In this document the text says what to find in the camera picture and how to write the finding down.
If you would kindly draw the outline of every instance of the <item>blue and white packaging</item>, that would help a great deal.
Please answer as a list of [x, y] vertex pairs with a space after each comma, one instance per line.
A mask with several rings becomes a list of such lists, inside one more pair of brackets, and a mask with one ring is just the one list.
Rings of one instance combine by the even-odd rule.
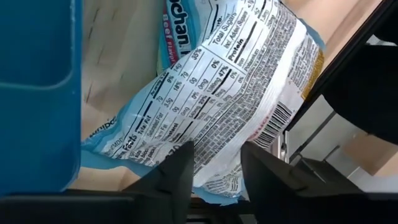
[[278, 0], [166, 0], [161, 33], [160, 75], [83, 141], [85, 154], [111, 158], [87, 164], [144, 175], [192, 140], [193, 191], [236, 202], [240, 147], [269, 148], [319, 75], [322, 51]]

